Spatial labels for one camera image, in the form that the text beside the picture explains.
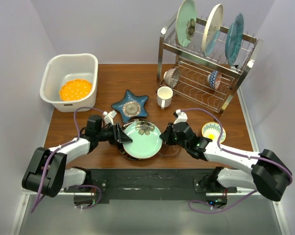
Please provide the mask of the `blue star-shaped dish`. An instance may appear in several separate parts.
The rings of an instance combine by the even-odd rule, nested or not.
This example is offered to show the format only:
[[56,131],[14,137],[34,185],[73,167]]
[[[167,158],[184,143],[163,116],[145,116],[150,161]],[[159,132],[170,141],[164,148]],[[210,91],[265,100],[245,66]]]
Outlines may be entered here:
[[145,110],[144,105],[149,99],[149,96],[134,95],[130,90],[126,90],[124,97],[111,105],[111,107],[121,114],[123,123],[127,123],[134,117],[147,117],[148,112]]

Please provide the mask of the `yellow polka dot plate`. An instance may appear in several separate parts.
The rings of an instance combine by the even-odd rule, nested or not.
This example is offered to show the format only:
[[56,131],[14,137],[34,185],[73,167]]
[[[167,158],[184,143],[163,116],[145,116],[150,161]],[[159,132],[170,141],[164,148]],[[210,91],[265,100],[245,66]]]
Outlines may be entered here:
[[92,83],[85,79],[74,79],[64,84],[59,96],[62,101],[75,101],[85,98],[92,89]]

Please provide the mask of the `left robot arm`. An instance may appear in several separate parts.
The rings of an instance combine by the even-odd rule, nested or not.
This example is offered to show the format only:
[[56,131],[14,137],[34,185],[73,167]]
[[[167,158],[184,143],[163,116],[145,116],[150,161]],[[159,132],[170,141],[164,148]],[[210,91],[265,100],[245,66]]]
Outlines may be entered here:
[[62,189],[67,163],[91,153],[99,142],[108,141],[111,145],[132,143],[118,123],[102,125],[100,115],[88,118],[84,133],[79,132],[68,143],[55,148],[37,148],[22,179],[22,188],[40,195],[55,197]]

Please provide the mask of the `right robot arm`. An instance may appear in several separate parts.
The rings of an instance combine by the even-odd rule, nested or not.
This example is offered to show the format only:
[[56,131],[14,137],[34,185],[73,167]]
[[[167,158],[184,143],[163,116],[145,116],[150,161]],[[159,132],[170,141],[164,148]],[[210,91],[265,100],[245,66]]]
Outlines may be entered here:
[[160,139],[167,145],[179,145],[194,159],[231,166],[232,169],[216,170],[209,179],[208,185],[213,192],[230,187],[249,188],[279,202],[286,187],[292,183],[291,172],[271,150],[257,153],[220,145],[197,136],[186,122],[168,123]]

